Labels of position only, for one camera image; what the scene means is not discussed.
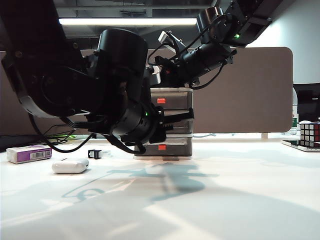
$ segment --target ceiling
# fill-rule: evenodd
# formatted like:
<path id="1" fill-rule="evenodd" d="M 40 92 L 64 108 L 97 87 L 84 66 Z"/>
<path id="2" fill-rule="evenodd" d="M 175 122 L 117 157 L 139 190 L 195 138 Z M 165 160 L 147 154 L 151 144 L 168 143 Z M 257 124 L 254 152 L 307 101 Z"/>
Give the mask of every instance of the ceiling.
<path id="1" fill-rule="evenodd" d="M 194 18 L 198 13 L 214 5 L 217 0 L 53 0 L 60 18 Z M 295 0 L 283 0 L 275 13 L 278 17 Z M 225 10 L 230 0 L 221 0 Z M 69 39 L 75 39 L 81 49 L 96 49 L 101 32 L 108 26 L 63 26 Z M 161 31 L 171 30 L 185 44 L 190 43 L 199 33 L 196 26 L 150 26 L 126 27 L 147 42 L 150 49 L 159 45 Z"/>

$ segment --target gray partition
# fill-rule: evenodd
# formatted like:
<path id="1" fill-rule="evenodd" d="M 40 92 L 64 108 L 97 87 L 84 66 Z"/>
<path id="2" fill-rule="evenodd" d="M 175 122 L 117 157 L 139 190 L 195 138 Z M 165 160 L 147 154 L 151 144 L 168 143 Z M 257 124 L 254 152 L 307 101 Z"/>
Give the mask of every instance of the gray partition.
<path id="1" fill-rule="evenodd" d="M 172 56 L 168 49 L 158 55 Z M 203 76 L 205 83 L 216 70 Z M 292 122 L 293 56 L 286 47 L 238 49 L 210 86 L 194 91 L 194 133 L 285 132 Z M 38 119 L 45 131 L 60 124 L 57 118 Z M 21 107 L 0 67 L 0 135 L 33 134 L 27 112 Z"/>

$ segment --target black clip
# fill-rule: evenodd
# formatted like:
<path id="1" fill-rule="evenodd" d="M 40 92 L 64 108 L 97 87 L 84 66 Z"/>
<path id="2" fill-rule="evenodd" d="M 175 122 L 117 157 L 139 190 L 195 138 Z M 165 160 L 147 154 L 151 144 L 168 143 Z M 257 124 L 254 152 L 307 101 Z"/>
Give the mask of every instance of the black clip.
<path id="1" fill-rule="evenodd" d="M 99 152 L 101 152 L 101 150 L 95 150 L 95 149 L 88 150 L 88 158 L 100 159 L 101 157 L 99 157 Z"/>

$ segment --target barcode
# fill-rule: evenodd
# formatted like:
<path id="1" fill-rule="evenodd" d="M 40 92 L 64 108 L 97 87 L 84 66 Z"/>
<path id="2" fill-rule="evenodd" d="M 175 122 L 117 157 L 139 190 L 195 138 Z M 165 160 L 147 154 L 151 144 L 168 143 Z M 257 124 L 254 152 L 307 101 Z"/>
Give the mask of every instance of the barcode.
<path id="1" fill-rule="evenodd" d="M 46 156 L 45 151 L 30 153 L 30 160 L 44 158 L 45 156 Z"/>

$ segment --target purple box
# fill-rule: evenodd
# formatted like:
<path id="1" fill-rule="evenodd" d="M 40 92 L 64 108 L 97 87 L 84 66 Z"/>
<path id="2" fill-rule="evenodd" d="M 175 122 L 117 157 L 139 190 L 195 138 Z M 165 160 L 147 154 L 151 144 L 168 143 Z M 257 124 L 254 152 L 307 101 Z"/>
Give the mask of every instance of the purple box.
<path id="1" fill-rule="evenodd" d="M 7 160 L 14 164 L 49 159 L 51 156 L 51 147 L 43 145 L 12 147 L 6 149 Z"/>

